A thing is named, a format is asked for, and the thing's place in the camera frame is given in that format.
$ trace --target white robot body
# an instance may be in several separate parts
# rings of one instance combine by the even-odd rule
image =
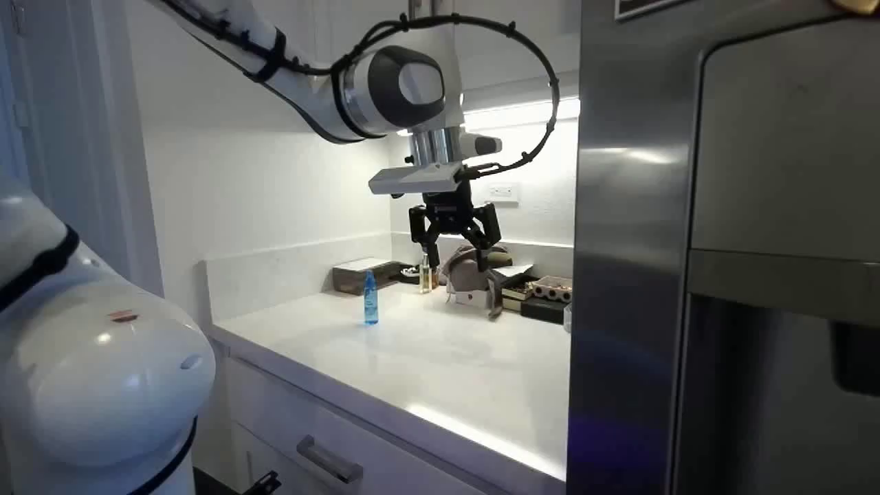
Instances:
[[[66,226],[0,178],[2,277]],[[215,379],[196,322],[81,244],[0,314],[0,419],[17,495],[192,491],[187,447]]]

